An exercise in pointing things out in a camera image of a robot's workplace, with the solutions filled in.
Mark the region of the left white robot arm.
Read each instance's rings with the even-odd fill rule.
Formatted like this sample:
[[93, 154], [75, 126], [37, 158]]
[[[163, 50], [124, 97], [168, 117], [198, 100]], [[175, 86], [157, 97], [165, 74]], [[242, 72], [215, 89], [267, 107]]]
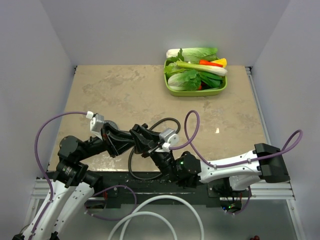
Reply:
[[59, 163], [48, 180], [48, 194], [29, 226], [13, 239], [57, 240], [85, 202], [104, 190], [103, 177], [81, 161], [102, 152], [114, 158], [134, 145], [131, 132], [118, 130], [109, 123], [86, 141], [72, 135], [63, 138]]

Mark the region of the grey shower head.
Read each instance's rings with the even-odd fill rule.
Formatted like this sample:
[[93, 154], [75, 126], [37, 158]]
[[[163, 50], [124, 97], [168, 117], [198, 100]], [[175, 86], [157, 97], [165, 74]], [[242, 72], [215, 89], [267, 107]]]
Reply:
[[117, 125], [114, 121], [105, 120], [104, 123], [105, 123], [105, 124], [109, 124], [110, 126], [112, 126], [112, 127], [115, 128], [115, 129], [118, 129], [118, 125]]

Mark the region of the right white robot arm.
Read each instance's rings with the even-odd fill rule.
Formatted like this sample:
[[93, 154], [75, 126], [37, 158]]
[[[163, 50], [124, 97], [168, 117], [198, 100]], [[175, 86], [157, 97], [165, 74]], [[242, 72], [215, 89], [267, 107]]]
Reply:
[[227, 196], [233, 197], [260, 180], [267, 183], [290, 180], [280, 149], [265, 143], [255, 144], [254, 150], [241, 155], [209, 162], [188, 151], [175, 158], [173, 150], [179, 137], [171, 128], [154, 132], [135, 125], [129, 132], [135, 152], [144, 158], [150, 157], [163, 176], [182, 187], [194, 188], [227, 178], [222, 189]]

